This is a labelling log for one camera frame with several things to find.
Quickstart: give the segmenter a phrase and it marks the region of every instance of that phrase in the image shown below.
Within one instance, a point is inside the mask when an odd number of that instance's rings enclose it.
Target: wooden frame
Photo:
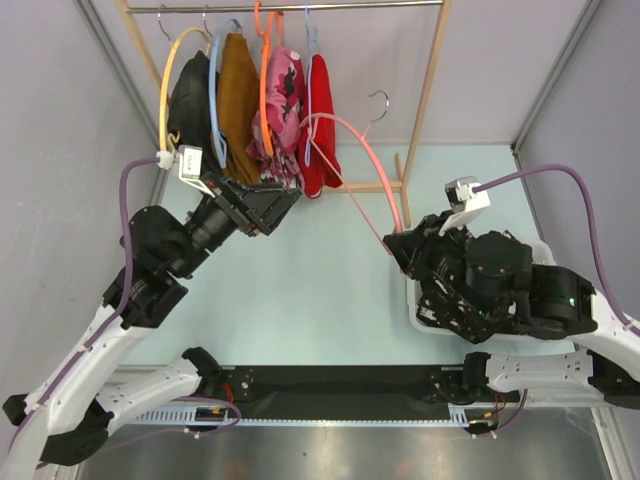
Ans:
[[[137,13],[150,13],[149,10],[151,9],[131,8],[127,0],[114,0],[114,1],[127,27],[127,30],[129,31],[129,34],[133,39],[134,44],[136,45],[136,47],[138,48],[138,51],[140,52],[140,55],[145,63],[145,66],[147,67],[147,71],[149,72],[149,75],[153,80],[154,84],[156,85],[156,87],[158,88],[158,92],[159,92],[160,83],[161,83],[160,74],[158,72],[158,68],[156,67],[155,62],[153,61],[153,57],[151,56],[149,47],[144,40],[142,32],[140,31],[138,22],[136,21],[134,16]],[[431,43],[431,51],[429,53],[429,60],[427,62],[427,67],[424,75],[422,91],[420,92],[420,100],[418,103],[418,110],[416,112],[415,123],[413,125],[413,131],[411,133],[411,140],[409,142],[407,158],[406,158],[406,161],[403,162],[400,153],[396,153],[394,160],[395,160],[397,180],[391,182],[392,191],[400,194],[400,202],[402,205],[402,215],[404,217],[404,223],[406,227],[411,226],[411,209],[409,206],[409,194],[408,194],[409,182],[411,179],[411,171],[413,169],[416,150],[418,148],[418,142],[420,140],[420,135],[422,133],[422,127],[424,124],[424,118],[427,111],[427,104],[429,102],[431,87],[433,86],[433,80],[435,78],[436,68],[438,65],[438,61],[440,60],[440,52],[442,50],[442,42],[444,40],[444,34],[447,28],[447,21],[449,19],[449,10],[451,9],[451,2],[452,0],[432,0],[431,2],[424,2],[432,5],[438,5],[440,7],[438,12],[438,20],[437,20],[436,28],[433,35],[433,41]],[[396,3],[407,4],[412,2],[396,2]],[[374,8],[374,7],[375,7],[375,3],[370,3],[362,6],[362,8]],[[226,10],[231,10],[232,8],[233,7],[218,7],[218,10],[226,11]],[[303,6],[292,5],[284,8],[282,6],[263,7],[263,9],[265,10],[267,9],[297,10],[297,9],[304,9],[304,8],[305,8],[304,5]],[[313,5],[313,6],[309,5],[309,9],[315,9],[315,8],[331,9],[331,8],[338,8],[338,6],[330,5],[330,4],[321,4],[321,5]],[[217,9],[216,7],[211,8],[208,6],[205,8],[198,8],[198,9],[196,9],[195,7],[170,8],[170,7],[163,6],[161,12],[172,13],[172,10],[174,11],[174,13],[175,12],[193,13],[193,12],[190,12],[191,10],[201,13],[203,11],[215,12]],[[348,185],[351,188],[351,190],[353,190],[356,193],[384,193],[384,187],[382,185],[382,182],[350,183]],[[340,188],[325,187],[324,190],[330,191],[330,192],[346,192],[346,188],[344,187],[340,187]]]

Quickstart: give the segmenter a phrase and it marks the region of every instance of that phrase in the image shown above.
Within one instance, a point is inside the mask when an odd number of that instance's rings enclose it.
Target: hanger hook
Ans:
[[[379,93],[384,95],[384,98],[385,98],[385,109],[384,109],[383,114],[380,115],[378,118],[375,118],[375,119],[371,120],[371,123],[379,122],[380,120],[382,120],[385,117],[385,115],[389,111],[389,95],[387,95],[387,92],[385,92],[384,90],[376,90],[375,92],[370,93],[369,94],[369,98],[375,97]]]
[[[171,37],[169,36],[169,34],[167,33],[167,31],[164,29],[164,27],[162,26],[162,18],[160,17],[160,13],[162,12],[162,10],[164,8],[167,8],[165,5],[160,5],[160,8],[158,8],[158,26],[160,27],[160,31],[162,33],[164,33],[164,36],[167,37],[167,40],[169,40],[169,43],[171,43]]]
[[[207,26],[207,8],[209,8],[209,5],[205,4],[202,10],[202,23],[204,24],[205,31],[209,34],[210,37],[213,37],[213,33],[211,33],[209,27]]]

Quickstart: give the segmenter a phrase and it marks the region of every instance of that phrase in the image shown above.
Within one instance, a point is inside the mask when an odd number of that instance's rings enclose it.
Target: light blue hanger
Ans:
[[[235,24],[238,33],[242,33],[242,26],[235,18],[228,18],[222,22],[216,37],[213,39],[211,59],[209,60],[209,113],[211,115],[211,133],[213,134],[213,146],[216,150],[216,156],[222,168],[227,167],[227,141],[218,126],[218,110],[216,108],[216,64],[218,63],[218,47],[222,41],[224,30],[230,22]]]
[[[309,19],[309,2],[304,9],[304,26],[307,31],[307,46],[309,47],[309,69],[307,70],[307,101],[309,102],[308,111],[309,115],[313,113],[311,109],[311,67],[313,65],[313,55],[315,54],[315,47],[318,45],[318,29],[314,29],[314,38],[311,38],[311,27]],[[311,136],[313,132],[313,125],[311,118],[307,123],[307,145],[304,150],[304,164],[308,167],[311,165]]]

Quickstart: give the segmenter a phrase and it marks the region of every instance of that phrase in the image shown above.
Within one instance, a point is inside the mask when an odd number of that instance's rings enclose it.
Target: orange hanger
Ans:
[[[282,44],[282,11],[271,12],[267,17],[267,26],[264,30],[260,28],[260,7],[262,2],[257,1],[253,8],[253,16],[256,22],[256,31],[262,37],[262,61],[260,64],[260,131],[264,150],[269,156],[273,156],[273,145],[271,144],[271,134],[267,123],[267,63],[271,57],[271,27],[273,19],[276,19],[276,30],[278,32],[278,46]]]

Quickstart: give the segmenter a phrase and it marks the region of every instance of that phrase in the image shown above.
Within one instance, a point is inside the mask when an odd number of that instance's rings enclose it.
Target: purple cable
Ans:
[[[551,165],[542,165],[540,167],[528,168],[526,170],[520,170],[519,172],[512,173],[510,175],[505,175],[504,177],[498,178],[497,180],[493,180],[491,182],[484,183],[478,187],[475,187],[473,191],[475,193],[484,192],[485,190],[489,190],[493,187],[497,187],[502,185],[503,183],[510,182],[511,180],[516,180],[517,178],[523,178],[528,175],[533,175],[534,173],[547,172],[550,170],[556,170],[560,172],[564,172],[569,174],[578,184],[580,188],[580,193],[582,193],[582,199],[584,200],[584,205],[587,208],[587,222],[589,224],[589,238],[591,239],[591,251],[593,252],[593,261],[596,264],[596,271],[598,272],[598,278],[600,279],[600,283],[602,284],[602,290],[604,292],[604,296],[606,297],[611,309],[616,314],[616,316],[620,319],[623,325],[627,326],[631,324],[631,321],[627,319],[626,315],[622,311],[618,300],[613,295],[613,290],[611,285],[609,285],[609,280],[607,279],[607,275],[604,272],[604,266],[602,265],[602,256],[600,255],[600,245],[598,244],[598,235],[596,234],[596,220],[593,212],[593,204],[591,203],[591,195],[589,195],[589,190],[587,189],[587,184],[584,182],[584,179],[580,176],[580,174],[571,167],[567,167],[566,165],[559,164],[551,164]],[[635,325],[631,324],[629,328],[636,336],[640,337],[640,329],[638,329]]]
[[[141,167],[143,165],[151,165],[154,163],[158,163],[158,161],[159,161],[158,158],[147,158],[143,160],[136,160],[128,164],[126,167],[124,167],[124,170],[122,170],[122,174],[120,175],[118,198],[120,202],[120,222],[122,223],[122,237],[123,237],[124,257],[125,257],[124,287],[122,289],[123,295],[122,297],[120,297],[120,302],[118,303],[118,306],[113,311],[113,313],[109,315],[109,317],[102,323],[102,325],[100,325],[100,327],[96,329],[95,333],[91,337],[89,337],[89,340],[87,340],[84,343],[84,347],[87,349],[89,349],[95,343],[96,339],[98,339],[100,335],[102,335],[102,333],[109,327],[109,325],[111,325],[113,321],[120,316],[120,314],[122,313],[122,311],[127,305],[127,301],[129,300],[129,292],[131,291],[131,283],[133,282],[133,246],[131,244],[131,229],[129,227],[129,209],[127,208],[127,180],[129,179],[129,174],[134,168]],[[64,378],[67,376],[69,371],[71,371],[71,369],[76,365],[76,363],[78,363],[78,360],[80,360],[80,358],[82,357],[82,355],[84,355],[84,353],[85,353],[84,351],[76,352],[71,357],[71,359],[66,363],[66,365],[62,367],[58,375],[56,375],[56,377],[53,379],[53,381],[51,382],[51,385],[49,385],[49,387],[42,394],[42,397],[38,399],[37,401],[38,404],[44,405],[44,403],[47,400],[49,400],[49,398],[51,397],[51,394],[58,387],[58,385],[60,385],[60,382],[64,380]],[[13,447],[13,443],[15,442],[20,432],[25,428],[27,423],[33,417],[33,413],[34,413],[34,410],[31,410],[27,414],[25,419],[22,421],[22,423],[18,426],[15,434],[13,435],[13,438],[11,439],[9,450],[11,450],[11,447]]]
[[[234,418],[233,422],[231,422],[229,425],[222,425],[221,427],[218,427],[215,430],[211,430],[209,432],[196,432],[196,433],[199,433],[201,437],[205,437],[209,435],[217,435],[218,433],[223,433],[223,432],[226,432],[227,430],[231,430],[240,422],[240,420],[242,420],[242,412],[240,412],[240,409],[236,407],[233,403],[227,402],[225,400],[206,399],[206,398],[200,398],[200,397],[182,397],[179,400],[212,400],[217,404],[224,405],[225,407],[233,410],[233,412],[236,414],[236,418]],[[178,427],[163,428],[162,430],[155,430],[153,432],[145,433],[143,435],[132,438],[130,440],[125,440],[124,442],[120,442],[111,447],[103,448],[99,451],[99,453],[111,452],[113,450],[117,450],[119,448],[132,445],[141,440],[145,440],[147,438],[156,437],[158,435],[164,435],[165,433],[185,433],[185,431],[184,431],[184,428],[178,428]]]
[[[478,437],[492,437],[493,435],[491,435],[491,433],[496,434],[496,433],[501,432],[502,430],[506,429],[509,425],[511,425],[516,420],[516,418],[518,418],[520,416],[520,414],[524,410],[525,403],[527,403],[527,397],[528,396],[529,396],[529,390],[525,388],[524,392],[522,392],[522,398],[520,399],[520,405],[518,405],[518,410],[516,410],[516,413],[513,414],[513,417],[511,417],[504,425],[498,425],[498,428],[493,430],[493,432],[482,433],[482,434],[477,435],[477,436]]]

